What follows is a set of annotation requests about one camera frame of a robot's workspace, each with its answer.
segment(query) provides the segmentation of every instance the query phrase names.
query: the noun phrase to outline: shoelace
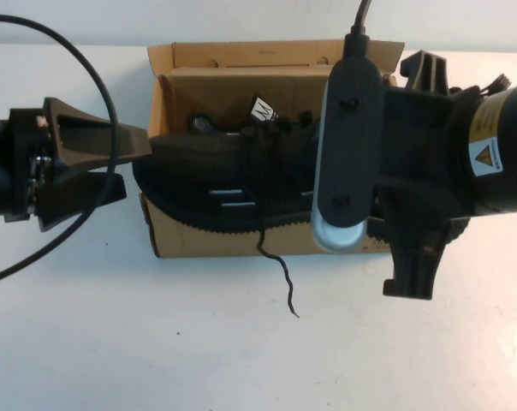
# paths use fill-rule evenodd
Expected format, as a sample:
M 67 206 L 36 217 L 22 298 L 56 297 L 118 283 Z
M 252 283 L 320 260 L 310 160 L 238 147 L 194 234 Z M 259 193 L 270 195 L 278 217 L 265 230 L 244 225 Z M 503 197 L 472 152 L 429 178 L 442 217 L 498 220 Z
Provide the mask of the shoelace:
M 280 139 L 283 138 L 284 134 L 285 133 L 274 134 L 276 136 L 276 141 L 274 143 L 274 146 L 271 148 L 272 152 L 275 152 L 276 147 L 279 144 Z M 277 261 L 280 264 L 280 266 L 283 268 L 283 274 L 285 276 L 285 281 L 287 282 L 287 285 L 288 285 L 287 305 L 289 307 L 289 311 L 297 319 L 299 319 L 300 316 L 299 316 L 299 314 L 296 313 L 296 311 L 294 310 L 294 306 L 293 306 L 294 286 L 293 286 L 293 282 L 291 281 L 291 276 L 289 275 L 289 269 L 287 267 L 287 263 L 279 255 L 268 253 L 266 250 L 264 250 L 264 240 L 266 238 L 266 227 L 265 227 L 266 224 L 264 222 L 264 209 L 265 209 L 265 205 L 268 204 L 270 197 L 271 197 L 271 191 L 272 191 L 273 183 L 275 181 L 274 170 L 276 168 L 276 165 L 273 164 L 273 162 L 271 161 L 270 153 L 268 152 L 268 150 L 266 148 L 266 144 L 264 143 L 264 135 L 262 133 L 258 134 L 258 141 L 249 140 L 249 142 L 259 144 L 260 149 L 266 153 L 268 161 L 269 161 L 268 175 L 264 179 L 264 183 L 263 183 L 262 187 L 260 188 L 260 195 L 256 195 L 253 192 L 253 190 L 248 187 L 246 182 L 243 182 L 241 184 L 241 186 L 243 187 L 243 192 L 245 192 L 250 198 L 253 199 L 253 201 L 257 207 L 257 215 L 258 215 L 260 224 L 259 224 L 259 235 L 258 235 L 258 242 L 257 242 L 256 248 L 257 248 L 257 251 L 261 255 L 263 255 L 267 259 L 273 259 L 273 260 Z M 247 147 L 247 150 L 250 150 L 252 145 L 253 144 L 249 144 L 249 146 Z

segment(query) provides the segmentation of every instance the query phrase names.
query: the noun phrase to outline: white surface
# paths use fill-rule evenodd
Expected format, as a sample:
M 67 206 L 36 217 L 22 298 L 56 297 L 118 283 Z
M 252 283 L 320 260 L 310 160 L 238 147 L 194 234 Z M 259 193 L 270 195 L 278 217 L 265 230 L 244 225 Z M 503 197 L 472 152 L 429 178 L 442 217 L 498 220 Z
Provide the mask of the white surface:
M 82 50 L 145 126 L 145 50 Z M 62 56 L 0 46 L 0 116 L 46 94 L 104 114 Z M 454 85 L 517 84 L 517 55 L 446 56 Z M 388 255 L 287 258 L 298 320 L 275 262 L 156 259 L 122 171 L 127 200 L 0 283 L 0 411 L 517 410 L 517 215 L 472 222 L 431 302 L 381 296 Z M 0 219 L 0 269 L 55 233 Z
M 86 45 L 173 41 L 338 39 L 359 0 L 0 0 L 0 13 L 35 19 Z M 517 51 L 517 0 L 372 0 L 374 39 L 412 48 Z M 44 42 L 0 27 L 0 42 Z

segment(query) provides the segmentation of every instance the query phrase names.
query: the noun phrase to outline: black shoelace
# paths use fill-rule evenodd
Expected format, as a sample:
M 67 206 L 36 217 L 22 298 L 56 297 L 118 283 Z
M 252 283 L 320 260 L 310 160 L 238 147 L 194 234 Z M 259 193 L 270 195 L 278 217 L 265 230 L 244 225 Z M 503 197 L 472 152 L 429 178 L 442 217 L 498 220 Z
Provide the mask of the black shoelace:
M 271 148 L 271 152 L 276 151 L 276 146 L 279 144 L 280 139 L 283 138 L 284 133 L 275 133 L 276 135 L 276 142 L 274 146 Z M 259 146 L 261 147 L 261 150 L 267 151 L 266 144 L 264 143 L 264 135 L 262 133 L 258 134 L 258 141 L 256 141 Z M 247 194 L 253 197 L 253 201 L 255 202 L 255 205 L 257 207 L 257 215 L 260 221 L 260 229 L 259 229 L 259 237 L 257 242 L 257 251 L 265 256 L 267 259 L 273 259 L 277 261 L 280 266 L 283 268 L 283 274 L 285 276 L 285 281 L 288 285 L 288 294 L 287 294 L 287 305 L 289 307 L 289 311 L 297 318 L 299 319 L 299 314 L 296 313 L 293 306 L 293 292 L 294 292 L 294 286 L 293 282 L 291 281 L 291 276 L 289 275 L 289 269 L 287 267 L 287 263 L 285 260 L 280 257 L 279 255 L 275 255 L 272 253 L 268 253 L 266 250 L 264 250 L 264 240 L 266 238 L 266 227 L 264 222 L 264 204 L 267 204 L 270 200 L 271 194 L 272 194 L 272 188 L 275 182 L 275 176 L 276 172 L 275 169 L 280 164 L 276 164 L 276 161 L 272 159 L 270 154 L 268 153 L 269 157 L 269 167 L 268 167 L 268 175 L 264 179 L 264 182 L 262 184 L 262 187 L 260 189 L 261 195 L 255 195 L 255 193 L 247 187 L 246 184 L 244 184 L 244 188 L 247 188 L 245 191 L 247 191 Z
M 283 268 L 283 273 L 285 274 L 285 281 L 289 286 L 289 291 L 287 293 L 287 305 L 289 307 L 290 312 L 297 318 L 300 318 L 300 315 L 296 313 L 293 306 L 293 282 L 291 281 L 291 276 L 289 275 L 289 269 L 287 268 L 287 263 L 283 258 L 279 255 L 270 254 L 266 250 L 264 250 L 264 239 L 266 238 L 266 230 L 264 229 L 264 221 L 261 223 L 260 235 L 258 237 L 257 250 L 259 253 L 264 255 L 267 259 L 274 259 L 277 261 L 280 266 Z

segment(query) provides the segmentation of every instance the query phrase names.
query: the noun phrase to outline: screw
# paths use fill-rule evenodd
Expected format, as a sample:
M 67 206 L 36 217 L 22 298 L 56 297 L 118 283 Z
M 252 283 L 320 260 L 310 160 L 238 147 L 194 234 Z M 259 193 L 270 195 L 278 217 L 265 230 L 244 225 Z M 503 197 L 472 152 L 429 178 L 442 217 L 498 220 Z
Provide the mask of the screw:
M 343 110 L 356 111 L 360 106 L 360 100 L 358 98 L 345 98 L 340 103 Z

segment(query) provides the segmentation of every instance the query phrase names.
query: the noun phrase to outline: white wall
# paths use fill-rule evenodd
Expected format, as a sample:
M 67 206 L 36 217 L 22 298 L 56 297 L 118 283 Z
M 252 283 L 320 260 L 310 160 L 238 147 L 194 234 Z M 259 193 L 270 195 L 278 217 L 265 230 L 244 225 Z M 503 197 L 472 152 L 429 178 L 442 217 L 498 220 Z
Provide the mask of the white wall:
M 359 0 L 0 0 L 80 45 L 340 38 Z M 517 0 L 373 0 L 367 32 L 413 49 L 517 51 Z M 0 43 L 40 43 L 0 27 Z

